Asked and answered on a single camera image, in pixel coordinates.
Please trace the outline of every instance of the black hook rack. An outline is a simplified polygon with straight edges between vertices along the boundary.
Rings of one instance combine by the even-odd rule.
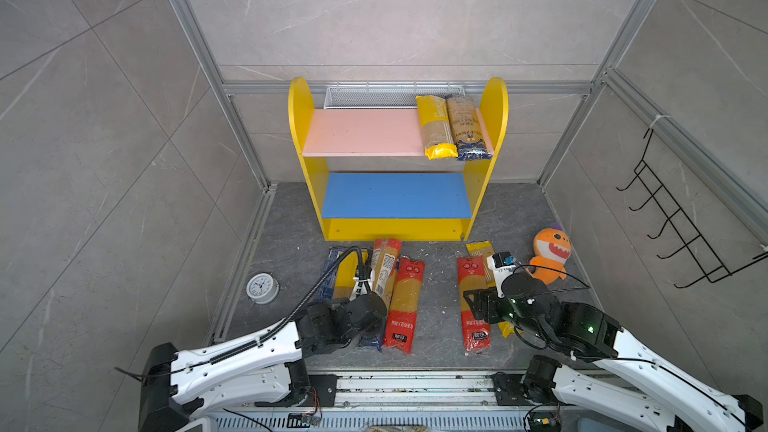
[[[659,233],[657,235],[654,235],[654,236],[651,236],[651,235],[647,234],[648,238],[651,238],[651,239],[658,238],[659,236],[661,236],[662,232],[664,232],[664,229],[667,227],[667,224],[669,224],[669,225],[672,225],[672,229],[674,229],[675,233],[677,234],[677,237],[683,243],[683,245],[679,246],[678,249],[675,250],[674,252],[672,252],[671,254],[668,254],[668,255],[666,255],[664,257],[662,257],[661,255],[658,255],[658,254],[656,256],[658,258],[662,258],[662,259],[670,258],[670,257],[674,256],[675,254],[677,254],[678,252],[680,252],[680,251],[685,249],[685,250],[688,251],[690,256],[696,262],[696,265],[699,266],[699,270],[701,270],[701,273],[702,273],[701,277],[699,277],[698,279],[694,280],[693,282],[691,282],[689,284],[686,284],[686,285],[674,284],[674,286],[676,288],[686,288],[686,287],[690,287],[691,285],[697,283],[698,281],[704,280],[704,279],[709,281],[709,283],[714,284],[716,282],[719,282],[719,281],[723,280],[726,277],[730,277],[731,275],[733,275],[733,274],[735,274],[737,272],[743,271],[745,268],[747,268],[747,267],[749,267],[751,265],[757,264],[758,262],[760,262],[761,260],[763,260],[765,258],[768,258],[768,250],[766,250],[766,251],[762,252],[761,254],[758,254],[758,255],[755,255],[754,257],[752,257],[752,259],[751,259],[752,262],[750,262],[749,264],[746,264],[746,265],[744,265],[742,267],[739,267],[738,269],[736,269],[734,271],[731,271],[730,269],[728,269],[728,267],[725,264],[723,264],[723,261],[722,261],[722,259],[720,259],[720,256],[717,254],[717,252],[715,252],[715,250],[712,248],[710,243],[706,240],[705,236],[702,235],[702,233],[699,230],[699,228],[696,226],[696,224],[694,224],[694,221],[690,220],[690,217],[688,217],[688,214],[686,213],[686,211],[683,210],[683,208],[680,206],[680,204],[678,203],[677,199],[672,195],[672,193],[669,191],[667,186],[656,175],[656,172],[654,172],[654,170],[652,168],[650,168],[650,166],[648,165],[648,162],[645,161],[645,154],[646,154],[646,152],[648,152],[648,145],[650,144],[650,139],[651,139],[651,137],[653,137],[653,135],[654,135],[654,130],[648,129],[647,131],[645,131],[645,135],[643,135],[643,138],[645,139],[645,137],[647,136],[648,140],[645,143],[645,149],[643,150],[643,156],[640,158],[640,161],[638,162],[638,164],[633,169],[634,177],[629,182],[629,184],[627,184],[626,187],[624,187],[624,188],[617,187],[616,189],[621,191],[621,192],[623,192],[623,191],[627,190],[632,184],[634,184],[634,182],[636,180],[640,180],[640,183],[643,184],[643,187],[645,187],[645,190],[648,191],[650,196],[648,197],[648,199],[646,199],[645,202],[643,202],[643,205],[641,205],[640,207],[637,207],[637,208],[629,207],[629,210],[631,210],[633,212],[636,212],[636,211],[642,209],[643,207],[645,207],[648,204],[648,202],[653,200],[656,203],[656,205],[658,206],[658,208],[661,210],[661,212],[664,214],[664,216],[666,217],[666,220],[664,221],[664,224],[661,226],[661,230],[659,230]],[[650,172],[653,175],[653,177],[657,180],[657,182],[660,184],[653,191],[651,191],[650,187],[648,187],[648,184],[645,182],[645,180],[643,180],[643,178],[640,177],[640,174],[643,171],[646,171],[646,170],[648,172]],[[674,204],[675,204],[675,210],[672,211],[671,214],[667,213],[667,211],[664,209],[664,207],[662,207],[661,204],[659,204],[659,201],[657,199],[657,194],[659,192],[661,192],[661,191],[666,192],[667,195],[672,199],[672,202],[674,202]],[[694,237],[692,239],[686,240],[685,238],[683,238],[683,235],[680,234],[680,231],[677,229],[677,226],[672,222],[672,217],[676,216],[677,214],[683,214],[683,216],[685,216],[685,219],[688,221],[690,226],[693,227],[693,229],[695,230],[695,235],[694,235]],[[716,267],[714,269],[710,270],[709,272],[706,272],[704,270],[704,267],[699,262],[699,259],[696,257],[696,254],[694,254],[694,251],[690,250],[691,244],[695,243],[696,241],[703,242],[708,247],[710,252],[712,252],[712,255],[715,257],[715,259],[717,260]],[[716,273],[717,271],[719,271],[721,269],[725,270],[725,272],[727,272],[727,274],[723,275],[722,277],[718,277],[718,278],[712,278],[711,277],[712,274]]]

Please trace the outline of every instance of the alarm clock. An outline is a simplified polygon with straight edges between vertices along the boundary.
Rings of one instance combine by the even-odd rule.
[[[280,284],[272,275],[265,272],[251,277],[246,286],[246,293],[257,304],[268,304],[277,296]]]

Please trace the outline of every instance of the pink shelf board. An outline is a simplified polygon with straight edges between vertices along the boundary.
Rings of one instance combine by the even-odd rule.
[[[485,144],[488,131],[478,111]],[[306,136],[304,157],[424,156],[418,109],[318,109]]]

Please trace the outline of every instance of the tile wall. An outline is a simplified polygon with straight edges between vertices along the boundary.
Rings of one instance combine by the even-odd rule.
[[[768,90],[764,0],[659,0],[619,65],[633,82],[766,197]],[[760,262],[717,283],[703,280],[682,244],[637,182],[647,126],[611,91],[590,112],[546,188],[571,234],[606,312],[641,341],[698,379],[729,394],[768,395],[768,306]],[[760,241],[658,138],[647,161],[716,254],[735,270],[760,254]],[[649,187],[658,186],[652,178]],[[668,198],[662,206],[672,212]],[[683,236],[693,229],[674,223]],[[714,257],[692,244],[705,267]]]
[[[591,80],[634,0],[190,2],[225,80]],[[286,98],[236,101],[268,177],[302,180]],[[576,96],[511,96],[510,135],[493,179],[534,181],[577,103]],[[456,168],[411,159],[331,162],[336,170]]]
[[[256,181],[168,0],[0,24],[0,429],[136,430],[112,367],[201,345]]]

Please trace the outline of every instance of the orange shark plush toy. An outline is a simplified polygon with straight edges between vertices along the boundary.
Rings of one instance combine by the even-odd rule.
[[[533,239],[533,250],[536,256],[531,259],[531,265],[537,265],[533,277],[549,285],[558,277],[565,279],[567,275],[541,267],[554,268],[565,272],[565,261],[571,256],[571,241],[568,236],[559,229],[559,226],[552,225],[551,228],[545,228],[536,234]]]

